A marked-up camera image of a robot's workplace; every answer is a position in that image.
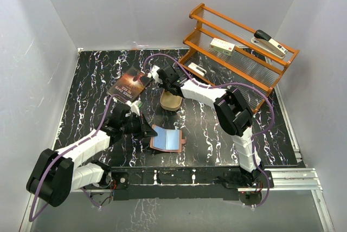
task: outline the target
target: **black marble table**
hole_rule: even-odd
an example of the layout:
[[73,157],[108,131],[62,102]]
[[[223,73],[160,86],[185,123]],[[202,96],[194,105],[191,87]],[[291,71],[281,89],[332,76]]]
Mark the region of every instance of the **black marble table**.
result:
[[[153,53],[165,53],[176,59],[187,52],[179,50],[123,50],[83,51],[80,53],[76,72],[68,95],[55,149],[65,147],[90,133],[97,127],[108,99],[107,90],[131,66],[143,69],[144,59]],[[206,60],[201,54],[196,58]],[[172,64],[170,59],[154,57],[149,66]],[[213,65],[207,79],[215,84],[232,82],[235,75],[228,69]],[[151,82],[140,95],[142,112],[150,125],[181,129],[187,138],[181,153],[159,152],[149,148],[149,139],[125,136],[107,150],[95,155],[111,167],[198,167],[238,165],[237,153],[231,137],[219,125],[213,109],[197,101],[184,99],[177,112],[163,110],[160,106],[162,89]],[[275,125],[270,132],[255,138],[258,154],[265,165],[295,166],[297,160],[288,130],[282,116],[277,96],[269,99],[275,111]],[[111,103],[109,113],[114,108]],[[259,132],[268,125],[269,109],[264,104],[254,115],[253,131]]]

